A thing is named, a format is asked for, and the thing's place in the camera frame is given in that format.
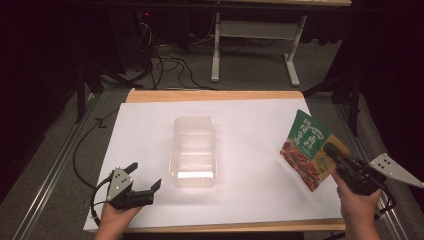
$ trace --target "white paper sheet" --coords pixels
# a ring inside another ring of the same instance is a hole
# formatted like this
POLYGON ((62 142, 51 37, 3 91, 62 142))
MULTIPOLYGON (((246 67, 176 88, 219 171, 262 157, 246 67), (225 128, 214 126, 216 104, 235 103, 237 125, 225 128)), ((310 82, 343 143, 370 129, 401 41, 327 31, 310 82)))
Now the white paper sheet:
MULTIPOLYGON (((130 228, 193 226, 341 218, 334 180, 310 192, 280 156, 304 99, 125 103, 121 105, 99 182, 133 162, 133 190, 162 187, 130 228), (212 188, 178 188, 168 174, 173 123, 210 116, 216 133, 217 182, 212 188)), ((97 194, 103 201, 106 187, 97 194)), ((96 207, 101 214, 101 205, 96 207)), ((95 230, 88 214, 84 230, 95 230)))

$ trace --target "floor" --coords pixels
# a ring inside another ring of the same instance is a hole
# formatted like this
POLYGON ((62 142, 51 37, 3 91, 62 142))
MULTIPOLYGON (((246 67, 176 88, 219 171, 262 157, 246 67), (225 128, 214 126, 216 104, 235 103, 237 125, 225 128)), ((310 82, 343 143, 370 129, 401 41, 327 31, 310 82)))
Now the floor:
MULTIPOLYGON (((287 49, 290 46, 289 43, 265 40, 224 41, 221 75, 218 83, 210 81, 212 61, 210 43, 193 45, 190 51, 181 50, 173 45, 160 47, 158 52, 162 64, 158 58, 154 58, 152 60, 154 66, 152 76, 146 77, 138 83, 143 84, 145 89, 155 88, 155 85, 157 89, 198 89, 200 85, 218 90, 303 91, 324 79, 340 45, 339 43, 320 46, 316 41, 300 44, 294 62, 301 86, 293 88, 289 83, 288 73, 282 59, 282 49, 287 49)), ((131 78, 137 75, 137 72, 131 69, 129 72, 125 77, 131 78)), ((96 124, 95 118, 112 112, 125 101, 129 91, 128 88, 113 83, 107 77, 103 78, 103 84, 105 86, 104 93, 94 96, 88 101, 88 117, 83 125, 74 124, 76 96, 73 96, 65 111, 47 130, 46 138, 34 154, 32 161, 0 206, 0 218, 2 219, 0 239, 11 239, 15 234, 22 236, 22 239, 93 238, 92 233, 82 230, 88 213, 91 190, 75 176, 71 163, 73 153, 76 153, 75 158, 80 174, 92 184, 97 182, 116 115, 104 122, 107 128, 92 131, 79 146, 78 151, 76 151, 76 144, 83 134, 87 133, 93 124, 96 124), (80 133, 73 136, 72 132, 76 128, 80 133), (75 141, 69 143, 69 139, 75 139, 75 141), (63 146, 67 144, 70 146, 68 152, 63 152, 63 146), (57 162, 61 157, 64 160, 58 166, 57 162), (37 194, 45 186, 43 185, 45 180, 51 177, 49 173, 52 168, 58 169, 58 176, 44 192, 43 201, 37 202, 40 203, 38 208, 34 209, 31 205, 35 202, 34 199, 40 198, 37 194), (34 218, 30 220, 25 218, 29 211, 34 214, 34 218)), ((372 121, 370 123, 370 117, 367 115, 366 103, 362 102, 361 105, 359 129, 362 136, 358 139, 349 133, 345 126, 345 116, 340 114, 343 111, 338 111, 340 106, 334 106, 331 103, 330 95, 331 93, 319 93, 307 99, 312 116, 337 133, 343 142, 355 149, 358 154, 362 154, 361 156, 366 157, 383 151, 384 145, 379 141, 378 132, 376 133, 372 121)), ((399 187, 399 189, 401 189, 398 191, 399 194, 408 195, 408 192, 405 192, 407 190, 404 190, 403 187, 399 187)), ((398 213, 396 217, 403 217, 402 213, 406 212, 403 210, 411 208, 413 201, 407 200, 404 204, 400 201, 399 205, 401 213, 398 213)), ((418 215, 415 220, 420 222, 421 217, 418 215)), ((408 232, 412 236, 423 236, 418 235, 420 230, 417 230, 419 228, 414 227, 414 224, 401 226, 401 230, 395 227, 393 230, 387 226, 388 221, 393 222, 396 219, 387 217, 377 223, 383 239, 405 239, 403 237, 405 233, 402 231, 408 232)), ((324 239, 329 236, 331 236, 329 231, 312 231, 303 234, 304 239, 308 240, 324 239)))

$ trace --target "plastic food container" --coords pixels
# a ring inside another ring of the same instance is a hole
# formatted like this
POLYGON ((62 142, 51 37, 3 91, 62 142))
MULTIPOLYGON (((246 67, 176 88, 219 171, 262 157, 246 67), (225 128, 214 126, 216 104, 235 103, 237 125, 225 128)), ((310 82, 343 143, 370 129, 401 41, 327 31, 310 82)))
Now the plastic food container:
POLYGON ((178 187, 215 184, 215 130, 210 117, 175 119, 169 173, 178 187))

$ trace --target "human hand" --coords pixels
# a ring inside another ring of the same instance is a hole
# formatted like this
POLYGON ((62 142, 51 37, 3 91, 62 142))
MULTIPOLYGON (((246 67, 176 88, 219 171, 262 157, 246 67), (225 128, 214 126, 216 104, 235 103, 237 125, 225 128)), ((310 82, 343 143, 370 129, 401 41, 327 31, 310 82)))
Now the human hand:
POLYGON ((103 204, 102 216, 95 240, 116 240, 127 229, 129 223, 142 207, 131 208, 126 211, 116 210, 112 205, 103 204))
POLYGON ((331 175, 338 185, 337 193, 341 201, 340 212, 346 224, 348 239, 379 239, 374 226, 374 214, 381 189, 370 196, 352 192, 342 177, 334 170, 331 175))

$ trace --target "snack bag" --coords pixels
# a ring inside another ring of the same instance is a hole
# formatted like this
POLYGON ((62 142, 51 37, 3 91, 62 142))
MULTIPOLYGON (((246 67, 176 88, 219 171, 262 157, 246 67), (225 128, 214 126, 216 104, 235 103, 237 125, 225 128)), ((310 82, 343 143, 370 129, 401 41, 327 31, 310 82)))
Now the snack bag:
POLYGON ((336 164, 322 149, 327 142, 337 147, 341 156, 350 155, 350 150, 329 130, 298 110, 280 154, 297 171, 311 192, 336 168, 336 164))

